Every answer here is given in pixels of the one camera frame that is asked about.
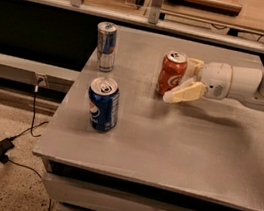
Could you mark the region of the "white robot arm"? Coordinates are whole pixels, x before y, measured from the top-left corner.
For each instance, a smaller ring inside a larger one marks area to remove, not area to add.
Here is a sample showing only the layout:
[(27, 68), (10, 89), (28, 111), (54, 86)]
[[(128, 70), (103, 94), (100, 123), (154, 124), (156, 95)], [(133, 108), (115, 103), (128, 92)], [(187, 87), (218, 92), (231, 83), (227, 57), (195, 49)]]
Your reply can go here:
[(207, 99), (234, 99), (252, 110), (264, 111), (264, 69), (233, 67), (227, 63), (195, 60), (191, 77), (167, 91), (163, 101), (179, 103)]

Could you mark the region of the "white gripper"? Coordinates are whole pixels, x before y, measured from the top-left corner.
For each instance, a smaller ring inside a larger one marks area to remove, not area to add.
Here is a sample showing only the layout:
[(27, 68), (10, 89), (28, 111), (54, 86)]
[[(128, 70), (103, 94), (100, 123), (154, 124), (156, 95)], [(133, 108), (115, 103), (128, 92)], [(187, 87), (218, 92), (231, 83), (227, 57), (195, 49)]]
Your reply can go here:
[(163, 101), (167, 103), (180, 103), (198, 100), (202, 96), (207, 99), (224, 99), (229, 94), (232, 83), (233, 68), (227, 63), (207, 63), (194, 58), (187, 61), (186, 77), (198, 76), (198, 81), (192, 78), (166, 91)]

